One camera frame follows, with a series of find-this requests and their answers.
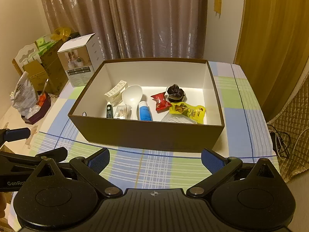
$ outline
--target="yellow plastic bag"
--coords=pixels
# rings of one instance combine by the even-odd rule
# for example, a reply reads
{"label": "yellow plastic bag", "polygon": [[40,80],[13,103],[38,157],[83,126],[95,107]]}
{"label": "yellow plastic bag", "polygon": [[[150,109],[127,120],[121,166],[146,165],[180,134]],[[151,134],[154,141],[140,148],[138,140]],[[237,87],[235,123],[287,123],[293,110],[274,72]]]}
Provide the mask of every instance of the yellow plastic bag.
{"label": "yellow plastic bag", "polygon": [[70,28],[59,27],[54,30],[54,33],[51,35],[51,39],[54,41],[59,41],[60,39],[65,42],[71,34]]}
{"label": "yellow plastic bag", "polygon": [[202,105],[192,106],[185,102],[171,103],[170,113],[172,114],[182,114],[190,119],[195,120],[199,124],[204,123],[204,116],[206,113],[205,107]]}

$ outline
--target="brown curtain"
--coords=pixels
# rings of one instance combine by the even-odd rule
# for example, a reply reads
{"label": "brown curtain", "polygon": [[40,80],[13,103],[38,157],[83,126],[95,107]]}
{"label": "brown curtain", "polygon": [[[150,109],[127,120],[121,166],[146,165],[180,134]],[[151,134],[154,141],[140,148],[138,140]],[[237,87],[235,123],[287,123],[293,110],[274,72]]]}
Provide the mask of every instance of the brown curtain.
{"label": "brown curtain", "polygon": [[51,31],[97,33],[105,59],[202,58],[207,0],[42,0]]}
{"label": "brown curtain", "polygon": [[235,63],[266,121],[292,93],[309,56],[309,0],[245,0]]}

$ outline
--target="checkered tablecloth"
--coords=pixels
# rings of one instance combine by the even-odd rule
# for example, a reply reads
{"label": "checkered tablecloth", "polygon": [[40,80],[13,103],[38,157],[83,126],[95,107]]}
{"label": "checkered tablecloth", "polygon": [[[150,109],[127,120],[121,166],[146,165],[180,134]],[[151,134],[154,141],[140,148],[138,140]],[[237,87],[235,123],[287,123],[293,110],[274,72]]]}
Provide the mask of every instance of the checkered tablecloth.
{"label": "checkered tablecloth", "polygon": [[[269,158],[278,169],[270,135],[257,99],[238,65],[210,62],[225,120],[225,128],[214,146],[222,156],[236,156],[243,162]],[[104,146],[90,143],[68,118],[83,87],[68,84],[48,113],[31,143],[30,155],[57,147],[69,151],[67,161],[87,157],[108,147],[111,159],[101,175],[123,191],[126,188],[183,188],[198,183],[211,173],[202,165],[200,153],[177,153]]]}

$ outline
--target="black scrunchie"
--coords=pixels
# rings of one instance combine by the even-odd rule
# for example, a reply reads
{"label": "black scrunchie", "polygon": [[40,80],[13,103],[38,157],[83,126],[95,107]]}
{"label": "black scrunchie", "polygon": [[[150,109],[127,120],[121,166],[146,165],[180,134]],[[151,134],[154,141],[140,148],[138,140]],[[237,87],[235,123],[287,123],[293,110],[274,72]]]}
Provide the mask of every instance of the black scrunchie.
{"label": "black scrunchie", "polygon": [[180,89],[177,84],[173,84],[167,89],[168,97],[167,99],[170,102],[181,102],[183,101],[186,94],[184,93],[183,89]]}

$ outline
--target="metal bolt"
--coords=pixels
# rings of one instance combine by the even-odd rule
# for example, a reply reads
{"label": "metal bolt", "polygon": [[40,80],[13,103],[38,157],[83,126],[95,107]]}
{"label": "metal bolt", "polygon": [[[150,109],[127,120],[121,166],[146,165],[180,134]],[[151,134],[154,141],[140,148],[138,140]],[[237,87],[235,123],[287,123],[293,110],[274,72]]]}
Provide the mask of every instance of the metal bolt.
{"label": "metal bolt", "polygon": [[191,187],[189,191],[192,194],[202,194],[202,193],[204,193],[204,189],[202,189],[201,187]]}
{"label": "metal bolt", "polygon": [[107,187],[104,191],[109,195],[114,195],[118,194],[120,192],[120,189],[118,187]]}

